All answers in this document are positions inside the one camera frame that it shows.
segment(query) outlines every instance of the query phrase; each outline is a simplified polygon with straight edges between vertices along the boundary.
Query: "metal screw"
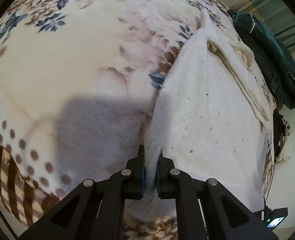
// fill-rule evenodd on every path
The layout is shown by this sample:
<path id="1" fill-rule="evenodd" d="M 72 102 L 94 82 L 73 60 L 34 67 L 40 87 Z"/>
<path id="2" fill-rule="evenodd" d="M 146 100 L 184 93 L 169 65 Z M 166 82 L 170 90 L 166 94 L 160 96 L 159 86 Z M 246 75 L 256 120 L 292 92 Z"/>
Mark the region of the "metal screw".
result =
<path id="1" fill-rule="evenodd" d="M 86 187 L 91 187 L 93 183 L 94 182 L 91 179 L 86 179 L 85 181 L 83 181 L 83 185 Z"/>
<path id="2" fill-rule="evenodd" d="M 180 174 L 180 170 L 178 170 L 178 169 L 172 169 L 172 170 L 170 170 L 170 173 L 172 175 L 179 175 Z"/>
<path id="3" fill-rule="evenodd" d="M 128 169 L 125 169 L 125 170 L 121 171 L 121 174 L 122 174 L 123 176 L 129 176 L 129 175 L 131 174 L 131 171 L 128 170 Z"/>
<path id="4" fill-rule="evenodd" d="M 210 185 L 212 185 L 212 186 L 215 186 L 215 185 L 218 184 L 218 181 L 217 181 L 216 179 L 214 179 L 214 178 L 210 178 L 210 179 L 208 180 L 208 183 L 209 183 Z"/>

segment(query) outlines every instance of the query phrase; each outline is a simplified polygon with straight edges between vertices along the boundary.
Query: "dark green jacket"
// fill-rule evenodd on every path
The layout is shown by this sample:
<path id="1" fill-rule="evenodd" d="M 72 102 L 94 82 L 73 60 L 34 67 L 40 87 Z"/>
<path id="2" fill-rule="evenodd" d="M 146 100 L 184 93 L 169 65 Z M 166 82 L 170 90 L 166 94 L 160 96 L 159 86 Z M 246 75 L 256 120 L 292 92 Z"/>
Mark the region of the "dark green jacket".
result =
<path id="1" fill-rule="evenodd" d="M 295 62 L 288 48 L 255 15 L 229 10 L 242 41 L 253 51 L 271 93 L 295 108 Z"/>

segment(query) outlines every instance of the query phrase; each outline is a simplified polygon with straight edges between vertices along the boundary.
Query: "folded white cloth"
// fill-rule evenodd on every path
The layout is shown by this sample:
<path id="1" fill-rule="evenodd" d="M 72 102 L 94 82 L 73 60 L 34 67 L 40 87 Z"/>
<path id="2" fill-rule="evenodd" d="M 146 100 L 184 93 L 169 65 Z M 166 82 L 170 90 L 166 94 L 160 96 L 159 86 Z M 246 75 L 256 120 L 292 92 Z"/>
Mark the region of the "folded white cloth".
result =
<path id="1" fill-rule="evenodd" d="M 135 216 L 142 219 L 156 211 L 174 212 L 174 202 L 155 197 L 155 167 L 161 149 L 191 177 L 217 178 L 251 210 L 263 205 L 260 167 L 265 161 L 265 135 L 261 124 L 265 127 L 271 120 L 271 110 L 251 73 L 251 53 L 245 57 L 249 65 L 244 66 L 234 52 L 238 47 L 232 48 L 228 38 L 215 29 L 207 11 L 202 11 L 201 20 L 201 29 L 182 48 L 164 83 L 147 132 L 148 192 L 146 204 L 135 205 Z M 214 63 L 209 42 L 226 65 Z M 249 52 L 244 47 L 240 51 Z"/>
<path id="2" fill-rule="evenodd" d="M 283 146 L 280 150 L 279 156 L 277 158 L 277 162 L 285 161 L 288 159 L 291 159 L 292 154 L 292 143 L 291 143 L 291 137 L 293 133 L 288 133 L 284 138 Z"/>

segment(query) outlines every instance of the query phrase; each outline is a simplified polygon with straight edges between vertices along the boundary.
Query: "green cloth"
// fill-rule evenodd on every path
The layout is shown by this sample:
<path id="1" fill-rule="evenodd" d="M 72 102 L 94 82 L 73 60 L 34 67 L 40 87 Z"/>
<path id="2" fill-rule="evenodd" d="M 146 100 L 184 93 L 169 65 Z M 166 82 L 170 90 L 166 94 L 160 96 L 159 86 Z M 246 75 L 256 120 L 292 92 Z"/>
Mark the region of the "green cloth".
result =
<path id="1" fill-rule="evenodd" d="M 295 49 L 295 16 L 282 0 L 239 0 L 231 9 L 253 13 L 279 41 Z"/>
<path id="2" fill-rule="evenodd" d="M 255 15 L 229 10 L 236 31 L 253 51 L 273 95 L 295 108 L 295 62 L 287 47 Z"/>

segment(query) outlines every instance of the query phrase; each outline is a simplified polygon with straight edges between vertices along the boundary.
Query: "monitor screen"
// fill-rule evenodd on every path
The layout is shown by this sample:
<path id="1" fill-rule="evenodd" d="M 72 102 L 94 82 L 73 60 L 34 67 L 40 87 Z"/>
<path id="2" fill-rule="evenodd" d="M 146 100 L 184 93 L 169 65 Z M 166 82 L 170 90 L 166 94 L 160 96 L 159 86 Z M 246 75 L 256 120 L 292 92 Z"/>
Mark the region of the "monitor screen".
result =
<path id="1" fill-rule="evenodd" d="M 283 219 L 284 217 L 274 219 L 270 224 L 268 224 L 268 228 L 276 227 Z"/>

